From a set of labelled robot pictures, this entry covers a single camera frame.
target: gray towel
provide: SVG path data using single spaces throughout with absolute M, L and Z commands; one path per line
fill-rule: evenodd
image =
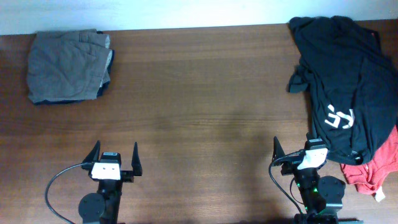
M 94 29 L 39 32 L 28 57 L 28 97 L 33 103 L 95 99 L 110 81 L 109 45 L 109 35 Z

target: wooden table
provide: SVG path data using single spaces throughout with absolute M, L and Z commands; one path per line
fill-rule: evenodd
M 380 31 L 398 65 L 398 21 L 360 24 Z M 269 223 L 297 213 L 267 171 L 274 136 L 292 152 L 308 131 L 308 96 L 286 92 L 300 57 L 286 24 L 106 33 L 116 55 L 104 96 L 52 106 L 27 98 L 34 36 L 0 37 L 0 223 L 61 223 L 45 186 L 97 139 L 122 154 L 123 169 L 139 144 L 144 175 L 124 185 L 119 222 Z M 334 162 L 320 174 L 344 179 Z M 291 178 L 274 175 L 288 190 Z M 381 203 L 347 186 L 339 217 L 397 223 L 397 178 L 386 179 Z M 54 182 L 50 202 L 80 223 L 78 203 L 96 188 L 75 169 Z

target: black cable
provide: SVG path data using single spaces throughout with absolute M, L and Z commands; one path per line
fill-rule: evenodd
M 293 155 L 296 155 L 296 154 L 298 154 L 298 152 L 290 153 L 290 154 L 288 154 L 288 155 L 286 155 L 286 156 L 284 156 L 284 157 L 278 158 L 278 159 L 274 160 L 273 162 L 271 162 L 271 164 L 269 164 L 269 167 L 268 167 L 268 173 L 269 173 L 269 177 L 270 177 L 271 180 L 274 182 L 274 184 L 279 188 L 279 190 L 280 190 L 283 194 L 285 194 L 285 196 L 286 196 L 291 202 L 293 202 L 293 204 L 296 206 L 296 208 L 297 208 L 297 210 L 300 212 L 300 214 L 303 215 L 303 212 L 301 211 L 299 205 L 298 205 L 298 204 L 292 199 L 292 197 L 291 197 L 288 193 L 286 193 L 286 191 L 276 182 L 276 180 L 275 180 L 274 177 L 272 176 L 272 172 L 271 172 L 271 169 L 272 169 L 272 167 L 274 166 L 274 164 L 275 164 L 276 162 L 279 162 L 279 161 L 281 161 L 282 159 L 285 159 L 286 157 L 293 156 Z
M 55 175 L 55 176 L 50 180 L 50 182 L 47 184 L 47 187 L 45 188 L 45 192 L 44 192 L 45 204 L 48 206 L 48 208 L 51 210 L 52 213 L 54 213 L 56 216 L 58 216 L 59 218 L 61 218 L 63 221 L 65 221 L 65 222 L 67 222 L 67 223 L 70 223 L 70 224 L 75 224 L 75 223 L 73 223 L 73 222 L 70 221 L 69 219 L 67 219 L 67 218 L 63 217 L 62 215 L 60 215 L 60 214 L 59 214 L 58 212 L 56 212 L 56 211 L 54 210 L 54 208 L 51 206 L 51 204 L 50 204 L 50 202 L 49 202 L 49 189 L 50 189 L 50 186 L 51 186 L 52 182 L 54 182 L 55 179 L 56 179 L 57 177 L 59 177 L 61 174 L 63 174 L 64 172 L 66 172 L 66 171 L 68 171 L 68 170 L 70 170 L 70 169 L 72 169 L 72 168 L 80 167 L 80 166 L 83 166 L 83 165 L 86 165 L 86 164 L 90 164 L 90 163 L 76 164 L 76 165 L 73 165 L 73 166 L 71 166 L 71 167 L 68 167 L 68 168 L 64 169 L 63 171 L 61 171 L 61 172 L 59 172 L 57 175 Z
M 292 185 L 293 185 L 293 181 L 295 180 L 295 177 L 293 177 L 293 179 L 292 179 L 292 181 L 290 182 L 290 194 L 291 194 L 291 196 L 292 196 L 292 198 L 297 202 L 297 203 L 300 203 L 300 204 L 304 204 L 303 202 L 299 202 L 295 197 L 294 197 L 294 195 L 293 195 L 293 193 L 292 193 Z

